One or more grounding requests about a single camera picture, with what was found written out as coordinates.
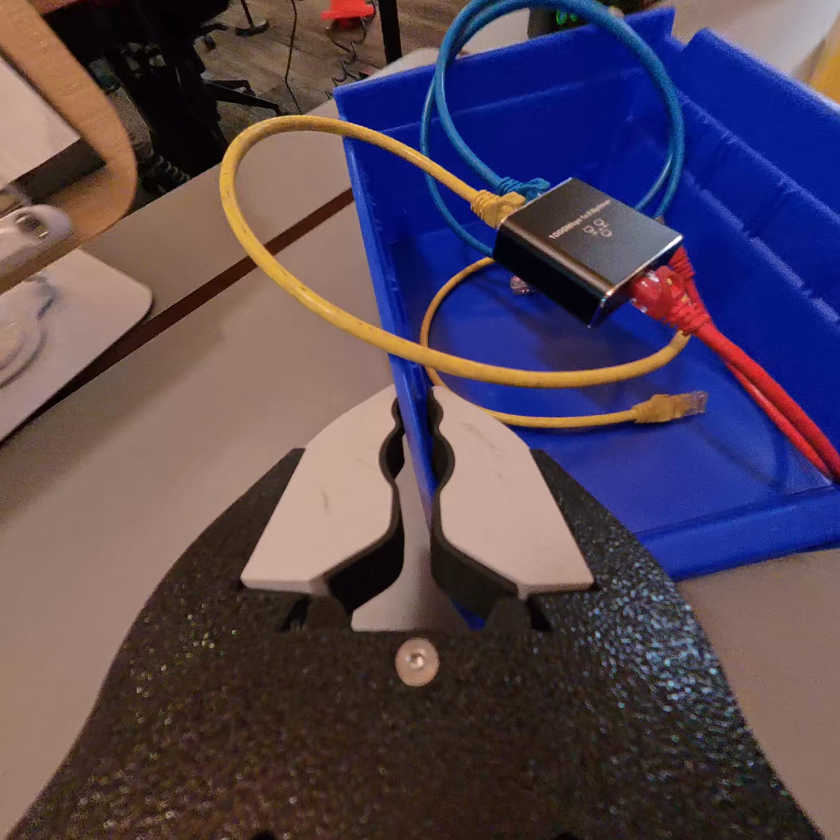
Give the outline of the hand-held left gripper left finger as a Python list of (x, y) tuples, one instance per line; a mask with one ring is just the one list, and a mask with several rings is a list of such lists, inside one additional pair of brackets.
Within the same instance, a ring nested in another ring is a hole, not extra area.
[(404, 427), (389, 385), (297, 451), (275, 510), (240, 580), (250, 590), (330, 596), (350, 616), (403, 570), (396, 477)]

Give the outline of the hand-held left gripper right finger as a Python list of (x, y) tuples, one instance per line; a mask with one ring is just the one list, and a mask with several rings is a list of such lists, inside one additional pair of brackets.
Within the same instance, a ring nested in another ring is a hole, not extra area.
[(595, 585), (531, 449), (443, 386), (429, 393), (433, 443), (430, 562), (457, 606), (490, 618), (499, 602)]

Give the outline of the black network splitter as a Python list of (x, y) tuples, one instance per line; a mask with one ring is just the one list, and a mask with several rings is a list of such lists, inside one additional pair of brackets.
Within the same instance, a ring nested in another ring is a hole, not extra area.
[(683, 244), (673, 228), (571, 177), (500, 224), (492, 258), (592, 328)]

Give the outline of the blue plastic bin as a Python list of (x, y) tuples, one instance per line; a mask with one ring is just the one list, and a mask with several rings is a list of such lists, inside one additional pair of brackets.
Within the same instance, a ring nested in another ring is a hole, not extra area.
[[(665, 219), (686, 242), (714, 323), (772, 374), (838, 447), (838, 111), (708, 32), (687, 45), (671, 12), (631, 19), (679, 90), (686, 163)], [(469, 147), (500, 175), (576, 177), (634, 205), (668, 138), (636, 57), (597, 28), (460, 59), (447, 101)], [(345, 153), (382, 327), (416, 340), (427, 304), (479, 258), (445, 224), (424, 175), (367, 143)], [(434, 348), (518, 369), (641, 359), (671, 331), (631, 305), (598, 327), (485, 269), (438, 310)], [(517, 415), (614, 413), (656, 394), (704, 392), (678, 422), (517, 428), (642, 542), (675, 580), (838, 546), (838, 485), (779, 433), (717, 356), (692, 339), (663, 369), (582, 390), (448, 377), (460, 397)]]

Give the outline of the instruction sheet on wooden stand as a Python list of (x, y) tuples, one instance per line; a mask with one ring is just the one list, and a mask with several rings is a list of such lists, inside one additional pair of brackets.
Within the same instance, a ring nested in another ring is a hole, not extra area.
[(82, 246), (130, 209), (137, 164), (98, 84), (45, 19), (2, 2), (1, 439), (151, 309), (149, 288)]

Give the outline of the black office chair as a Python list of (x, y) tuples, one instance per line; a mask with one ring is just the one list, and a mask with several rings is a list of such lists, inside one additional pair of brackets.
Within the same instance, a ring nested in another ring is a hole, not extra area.
[(151, 162), (139, 164), (149, 193), (167, 193), (214, 167), (228, 142), (218, 103), (282, 114), (246, 79), (209, 80), (200, 41), (226, 26), (227, 1), (83, 1), (45, 13), (47, 23), (90, 72), (102, 61), (139, 111)]

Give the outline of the orange cone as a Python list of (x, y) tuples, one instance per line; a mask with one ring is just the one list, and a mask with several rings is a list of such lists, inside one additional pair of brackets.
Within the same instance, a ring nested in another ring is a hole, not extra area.
[(321, 20), (330, 27), (355, 27), (369, 23), (376, 15), (376, 7), (368, 1), (327, 1), (320, 13)]

